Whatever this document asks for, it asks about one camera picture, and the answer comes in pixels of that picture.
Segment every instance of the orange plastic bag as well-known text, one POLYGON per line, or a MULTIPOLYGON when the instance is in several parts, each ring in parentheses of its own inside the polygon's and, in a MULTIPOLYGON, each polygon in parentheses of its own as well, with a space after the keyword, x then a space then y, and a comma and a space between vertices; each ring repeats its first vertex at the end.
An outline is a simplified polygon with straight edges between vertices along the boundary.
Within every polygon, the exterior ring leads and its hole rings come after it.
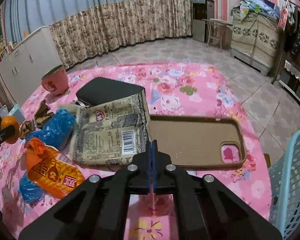
POLYGON ((28 178, 56 198, 63 198, 84 182, 82 173, 70 159, 44 145, 38 138, 27 144, 28 178))

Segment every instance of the light blue laundry basket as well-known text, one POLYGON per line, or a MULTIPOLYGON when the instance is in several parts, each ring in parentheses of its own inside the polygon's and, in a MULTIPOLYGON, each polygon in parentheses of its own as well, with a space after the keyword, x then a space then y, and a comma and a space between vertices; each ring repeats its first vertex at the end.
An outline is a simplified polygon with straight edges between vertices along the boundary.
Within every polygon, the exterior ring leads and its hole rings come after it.
POLYGON ((269 167, 272 206, 269 221, 286 239, 300 223, 300 130, 286 153, 269 167))

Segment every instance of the table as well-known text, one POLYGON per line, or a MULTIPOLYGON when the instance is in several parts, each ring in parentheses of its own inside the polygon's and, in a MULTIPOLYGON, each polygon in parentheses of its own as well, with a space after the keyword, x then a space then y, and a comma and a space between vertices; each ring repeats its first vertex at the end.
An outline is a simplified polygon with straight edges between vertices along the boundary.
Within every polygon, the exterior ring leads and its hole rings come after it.
POLYGON ((220 49, 222 50, 222 36, 226 30, 225 27, 227 27, 227 26, 232 26, 232 22, 228 22, 228 21, 221 20, 221 19, 210 18, 209 25, 208 25, 208 28, 209 28, 208 29, 209 30, 208 45, 210 42, 210 38, 220 41, 220 49), (212 33, 211 32, 211 22, 216 23, 217 25, 220 25, 219 37, 211 36, 211 33, 212 33))
MULTIPOLYGON (((189 174, 202 177, 212 174, 250 205, 265 219, 269 218, 271 187, 266 162, 258 136, 241 107, 239 100, 229 88, 226 79, 212 65, 197 63, 165 63, 121 65, 78 71, 68 75, 69 91, 54 97, 41 86, 22 106, 26 120, 32 119, 41 100, 55 111, 60 104, 76 100, 75 93, 91 79, 103 76, 146 88, 146 100, 151 114, 197 115, 232 117, 238 121, 247 149, 247 160, 235 171, 195 171, 189 174)), ((40 201, 25 204, 20 197, 19 179, 25 166, 24 141, 14 145, 3 143, 0 148, 0 209, 3 221, 10 232, 18 238, 22 228, 52 207, 58 199, 45 195, 40 201)), ((228 152, 228 162, 235 161, 228 152)), ((82 166, 85 178, 92 174, 101 177, 114 174, 119 165, 96 167, 82 166)), ((173 198, 171 195, 132 195, 128 210, 124 239, 178 239, 173 198)))

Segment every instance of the orange ball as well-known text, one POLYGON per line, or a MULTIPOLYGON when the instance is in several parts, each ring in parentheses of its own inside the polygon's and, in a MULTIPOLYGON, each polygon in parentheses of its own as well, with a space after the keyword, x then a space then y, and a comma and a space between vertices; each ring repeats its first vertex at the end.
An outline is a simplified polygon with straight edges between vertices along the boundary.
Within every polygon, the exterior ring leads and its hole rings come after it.
POLYGON ((1 130, 8 127, 9 125, 13 125, 16 131, 13 136, 6 139, 6 142, 9 144, 14 144, 19 138, 19 124, 17 119, 15 119, 15 117, 13 117, 12 115, 7 115, 2 118, 1 130))

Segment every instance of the metal screw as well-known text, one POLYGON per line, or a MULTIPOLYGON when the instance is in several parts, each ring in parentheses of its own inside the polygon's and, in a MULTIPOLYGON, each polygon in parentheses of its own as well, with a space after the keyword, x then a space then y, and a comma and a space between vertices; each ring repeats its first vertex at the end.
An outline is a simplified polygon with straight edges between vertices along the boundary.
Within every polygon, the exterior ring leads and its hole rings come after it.
POLYGON ((128 166, 128 171, 136 171, 138 169, 138 166, 135 164, 130 164, 128 166))
POLYGON ((92 182, 92 183, 96 183, 100 180, 100 177, 98 175, 91 175, 89 177, 89 181, 92 182))
POLYGON ((204 176, 204 180, 206 182, 213 182, 214 181, 214 177, 211 174, 208 174, 208 175, 204 176))
POLYGON ((168 171, 174 171, 176 168, 177 168, 177 167, 176 167, 175 165, 173 165, 173 164, 168 164, 168 165, 166 166, 166 169, 167 169, 168 171))

